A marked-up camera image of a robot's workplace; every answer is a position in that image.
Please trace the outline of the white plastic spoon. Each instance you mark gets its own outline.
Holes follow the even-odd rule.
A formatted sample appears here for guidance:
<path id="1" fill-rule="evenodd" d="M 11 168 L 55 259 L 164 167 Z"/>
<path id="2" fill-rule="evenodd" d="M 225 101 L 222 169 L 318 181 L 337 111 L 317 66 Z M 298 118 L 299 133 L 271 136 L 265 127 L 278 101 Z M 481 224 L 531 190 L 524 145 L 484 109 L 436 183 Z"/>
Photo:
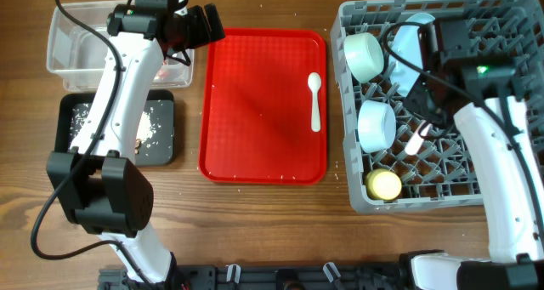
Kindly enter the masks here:
<path id="1" fill-rule="evenodd" d="M 321 87 L 321 79 L 320 75 L 317 72 L 311 72 L 309 74 L 308 87 L 312 94 L 311 129 L 313 132 L 317 133 L 321 130 L 320 108 L 318 99 L 318 93 Z"/>

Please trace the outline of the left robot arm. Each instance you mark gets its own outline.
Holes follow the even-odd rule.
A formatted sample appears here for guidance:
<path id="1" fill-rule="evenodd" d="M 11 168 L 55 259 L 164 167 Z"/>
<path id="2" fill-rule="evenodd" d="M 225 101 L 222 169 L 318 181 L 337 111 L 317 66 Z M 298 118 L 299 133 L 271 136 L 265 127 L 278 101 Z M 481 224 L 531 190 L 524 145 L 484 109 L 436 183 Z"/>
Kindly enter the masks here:
<path id="1" fill-rule="evenodd" d="M 132 289 L 185 289 L 189 283 L 150 222 L 154 191 L 137 169 L 135 146 L 150 87 L 167 59 L 190 65 L 191 49 L 224 38 L 214 4 L 127 0 L 109 14 L 105 68 L 86 122 L 47 163 L 67 220 L 112 247 Z"/>

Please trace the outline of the light blue bowl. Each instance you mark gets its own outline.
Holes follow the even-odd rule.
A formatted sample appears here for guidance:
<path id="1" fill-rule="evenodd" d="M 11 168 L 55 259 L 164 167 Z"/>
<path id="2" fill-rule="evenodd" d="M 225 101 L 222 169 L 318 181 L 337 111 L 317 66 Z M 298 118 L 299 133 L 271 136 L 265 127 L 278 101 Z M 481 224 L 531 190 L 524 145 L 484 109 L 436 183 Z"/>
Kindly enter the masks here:
<path id="1" fill-rule="evenodd" d="M 366 100 L 360 107 L 357 134 L 365 153 L 389 149 L 395 139 L 396 117 L 386 103 Z"/>

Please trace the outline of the food scraps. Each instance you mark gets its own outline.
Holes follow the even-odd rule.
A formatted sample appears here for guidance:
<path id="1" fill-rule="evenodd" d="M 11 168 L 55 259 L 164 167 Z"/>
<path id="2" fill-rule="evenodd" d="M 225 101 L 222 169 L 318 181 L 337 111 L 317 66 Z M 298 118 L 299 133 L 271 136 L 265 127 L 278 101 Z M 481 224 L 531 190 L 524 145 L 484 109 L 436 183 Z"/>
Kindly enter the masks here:
<path id="1" fill-rule="evenodd" d="M 90 111 L 83 118 L 82 127 L 70 142 L 70 150 L 77 148 L 78 153 L 83 154 L 90 148 L 104 111 L 104 105 L 91 104 Z M 106 156 L 109 151 L 117 151 L 122 157 L 134 159 L 136 150 L 150 141 L 156 133 L 157 127 L 143 105 L 136 105 L 136 109 L 131 111 L 126 105 L 115 105 L 91 154 Z"/>

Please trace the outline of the yellow plastic cup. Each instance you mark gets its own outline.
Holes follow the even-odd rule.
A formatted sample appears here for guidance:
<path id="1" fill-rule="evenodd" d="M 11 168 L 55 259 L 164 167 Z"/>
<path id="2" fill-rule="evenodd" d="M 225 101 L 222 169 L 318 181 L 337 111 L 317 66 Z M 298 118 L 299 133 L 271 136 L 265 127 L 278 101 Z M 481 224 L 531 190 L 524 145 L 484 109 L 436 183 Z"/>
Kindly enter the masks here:
<path id="1" fill-rule="evenodd" d="M 371 199 L 383 201 L 397 198 L 402 189 L 400 177 L 383 168 L 369 172 L 365 177 L 365 186 Z"/>

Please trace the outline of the red snack wrapper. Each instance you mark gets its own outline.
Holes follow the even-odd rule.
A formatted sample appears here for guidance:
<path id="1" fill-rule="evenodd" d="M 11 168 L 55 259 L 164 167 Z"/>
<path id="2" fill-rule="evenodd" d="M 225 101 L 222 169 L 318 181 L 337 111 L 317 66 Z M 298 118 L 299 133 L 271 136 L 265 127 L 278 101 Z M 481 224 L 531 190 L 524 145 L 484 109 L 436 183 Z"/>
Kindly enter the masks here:
<path id="1" fill-rule="evenodd" d="M 163 68 L 161 68 L 158 73 L 156 74 L 154 80 L 155 81 L 162 81 L 168 76 L 168 72 L 165 71 Z"/>

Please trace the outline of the light blue plate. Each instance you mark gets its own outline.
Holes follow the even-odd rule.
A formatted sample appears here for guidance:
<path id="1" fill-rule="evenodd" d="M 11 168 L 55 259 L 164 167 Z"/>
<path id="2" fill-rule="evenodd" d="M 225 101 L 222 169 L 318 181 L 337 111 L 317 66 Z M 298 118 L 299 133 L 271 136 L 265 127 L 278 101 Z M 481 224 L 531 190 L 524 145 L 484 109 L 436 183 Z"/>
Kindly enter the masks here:
<path id="1" fill-rule="evenodd" d="M 422 69 L 422 52 L 418 37 L 417 26 L 401 26 L 396 29 L 396 34 L 390 45 L 390 48 L 401 58 Z M 388 60 L 390 65 L 394 65 L 393 71 L 390 74 L 390 82 L 398 84 L 397 93 L 406 97 L 416 84 L 420 73 L 412 70 L 407 65 L 399 62 L 394 57 Z"/>

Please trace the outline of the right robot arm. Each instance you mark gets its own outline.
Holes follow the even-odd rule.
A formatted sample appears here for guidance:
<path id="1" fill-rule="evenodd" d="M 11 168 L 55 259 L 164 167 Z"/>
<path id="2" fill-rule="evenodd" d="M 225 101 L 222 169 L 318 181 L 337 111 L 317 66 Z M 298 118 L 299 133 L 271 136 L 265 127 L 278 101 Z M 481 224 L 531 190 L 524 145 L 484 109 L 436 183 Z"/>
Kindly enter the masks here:
<path id="1" fill-rule="evenodd" d="M 405 107 L 439 128 L 455 126 L 472 160 L 489 233 L 487 260 L 447 253 L 410 258 L 416 289 L 541 289 L 543 184 L 510 59 L 460 60 L 421 72 Z"/>

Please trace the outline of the green bowl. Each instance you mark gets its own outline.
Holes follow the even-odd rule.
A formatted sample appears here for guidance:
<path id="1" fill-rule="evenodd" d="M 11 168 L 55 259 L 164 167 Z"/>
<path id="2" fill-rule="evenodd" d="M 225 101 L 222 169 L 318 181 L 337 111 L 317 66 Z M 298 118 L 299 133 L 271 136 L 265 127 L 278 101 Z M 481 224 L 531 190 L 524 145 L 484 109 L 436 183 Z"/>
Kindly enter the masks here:
<path id="1" fill-rule="evenodd" d="M 347 36 L 344 41 L 344 53 L 348 68 L 360 83 L 369 82 L 383 71 L 383 51 L 371 33 Z"/>

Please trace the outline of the white plastic fork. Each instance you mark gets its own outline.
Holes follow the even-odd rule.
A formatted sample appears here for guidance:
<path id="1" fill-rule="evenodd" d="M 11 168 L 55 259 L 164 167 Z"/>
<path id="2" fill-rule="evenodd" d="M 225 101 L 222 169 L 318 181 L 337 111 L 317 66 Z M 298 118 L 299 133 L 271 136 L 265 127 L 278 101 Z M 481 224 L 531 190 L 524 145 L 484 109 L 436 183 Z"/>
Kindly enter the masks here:
<path id="1" fill-rule="evenodd" d="M 408 156 L 415 156 L 419 152 L 431 128 L 432 124 L 430 122 L 423 121 L 419 125 L 405 146 L 405 153 Z"/>

